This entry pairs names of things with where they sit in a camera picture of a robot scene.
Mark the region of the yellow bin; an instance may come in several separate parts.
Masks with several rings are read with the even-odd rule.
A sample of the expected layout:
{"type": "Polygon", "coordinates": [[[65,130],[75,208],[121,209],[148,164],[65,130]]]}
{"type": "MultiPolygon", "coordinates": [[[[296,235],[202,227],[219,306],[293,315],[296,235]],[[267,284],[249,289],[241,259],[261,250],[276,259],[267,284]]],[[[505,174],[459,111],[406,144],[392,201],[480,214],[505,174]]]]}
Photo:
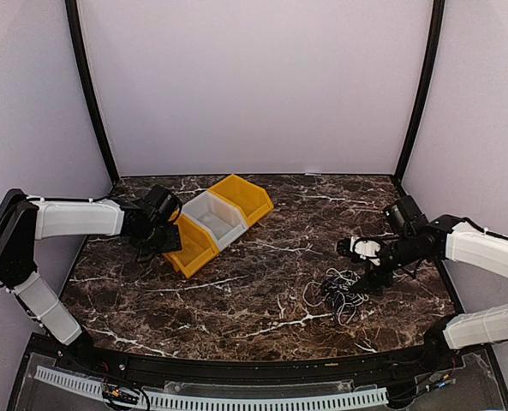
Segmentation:
{"type": "Polygon", "coordinates": [[[237,175],[226,176],[208,191],[236,207],[248,227],[254,226],[274,209],[267,191],[237,175]]]}
{"type": "Polygon", "coordinates": [[[176,221],[182,249],[165,253],[175,272],[191,278],[204,265],[219,255],[219,249],[210,234],[183,213],[176,221]]]}

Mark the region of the white bin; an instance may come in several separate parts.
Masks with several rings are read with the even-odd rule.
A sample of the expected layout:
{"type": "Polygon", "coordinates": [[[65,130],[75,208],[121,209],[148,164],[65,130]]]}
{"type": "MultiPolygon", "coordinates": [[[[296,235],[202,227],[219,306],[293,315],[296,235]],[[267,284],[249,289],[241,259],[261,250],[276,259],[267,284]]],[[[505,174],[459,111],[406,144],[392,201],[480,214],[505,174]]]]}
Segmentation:
{"type": "Polygon", "coordinates": [[[187,202],[182,213],[206,230],[219,251],[225,250],[248,230],[240,211],[208,191],[187,202]]]}

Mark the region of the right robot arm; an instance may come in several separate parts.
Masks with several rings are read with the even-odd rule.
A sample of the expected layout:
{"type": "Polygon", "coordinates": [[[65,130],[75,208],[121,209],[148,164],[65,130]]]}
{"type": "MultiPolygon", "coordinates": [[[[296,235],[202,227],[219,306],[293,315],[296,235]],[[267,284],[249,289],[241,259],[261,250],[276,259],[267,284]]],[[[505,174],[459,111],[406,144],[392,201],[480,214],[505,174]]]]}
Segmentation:
{"type": "MultiPolygon", "coordinates": [[[[395,271],[430,259],[472,265],[508,279],[508,237],[482,228],[467,217],[444,214],[433,221],[407,195],[383,213],[394,236],[390,239],[351,236],[338,242],[340,255],[365,262],[365,274],[351,287],[358,294],[378,295],[391,287],[395,271]]],[[[430,327],[416,363],[433,372],[448,360],[450,350],[508,341],[508,304],[476,313],[446,316],[430,327]]]]}

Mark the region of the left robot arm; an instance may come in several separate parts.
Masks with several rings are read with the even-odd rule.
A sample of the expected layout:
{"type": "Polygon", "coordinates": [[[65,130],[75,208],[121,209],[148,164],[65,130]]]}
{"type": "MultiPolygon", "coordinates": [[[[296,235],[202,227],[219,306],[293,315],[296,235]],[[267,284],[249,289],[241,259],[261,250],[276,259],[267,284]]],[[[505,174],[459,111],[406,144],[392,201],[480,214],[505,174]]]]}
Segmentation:
{"type": "Polygon", "coordinates": [[[136,247],[139,261],[182,248],[177,219],[182,202],[168,189],[155,186],[132,201],[35,197],[10,189],[0,204],[0,288],[8,290],[38,323],[63,346],[66,357],[82,373],[100,366],[100,355],[87,343],[90,336],[40,276],[34,261],[38,241],[63,236],[124,237],[136,247]]]}

